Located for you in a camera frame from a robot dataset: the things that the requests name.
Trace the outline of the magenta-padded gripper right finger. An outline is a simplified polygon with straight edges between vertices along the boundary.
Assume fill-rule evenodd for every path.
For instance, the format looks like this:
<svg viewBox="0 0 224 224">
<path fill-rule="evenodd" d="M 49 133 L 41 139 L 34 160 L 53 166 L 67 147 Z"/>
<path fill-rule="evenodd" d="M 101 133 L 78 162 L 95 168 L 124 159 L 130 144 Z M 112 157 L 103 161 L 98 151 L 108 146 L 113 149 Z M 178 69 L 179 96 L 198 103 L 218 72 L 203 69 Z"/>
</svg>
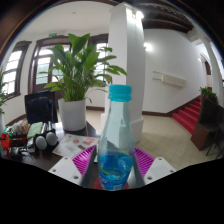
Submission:
<svg viewBox="0 0 224 224">
<path fill-rule="evenodd" d="M 135 159 L 128 177 L 130 187 L 143 187 L 175 172 L 163 158 L 154 158 L 142 149 L 135 148 Z"/>
</svg>

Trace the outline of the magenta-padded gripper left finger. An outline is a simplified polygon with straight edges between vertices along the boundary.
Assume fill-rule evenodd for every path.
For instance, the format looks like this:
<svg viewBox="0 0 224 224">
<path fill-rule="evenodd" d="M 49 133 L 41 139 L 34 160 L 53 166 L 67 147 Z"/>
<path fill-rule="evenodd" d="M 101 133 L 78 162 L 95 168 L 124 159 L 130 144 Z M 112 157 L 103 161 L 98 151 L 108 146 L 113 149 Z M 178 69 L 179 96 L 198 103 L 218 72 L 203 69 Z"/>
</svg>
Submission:
<svg viewBox="0 0 224 224">
<path fill-rule="evenodd" d="M 97 146 L 91 146 L 72 158 L 63 157 L 49 172 L 76 185 L 87 188 L 91 179 Z"/>
</svg>

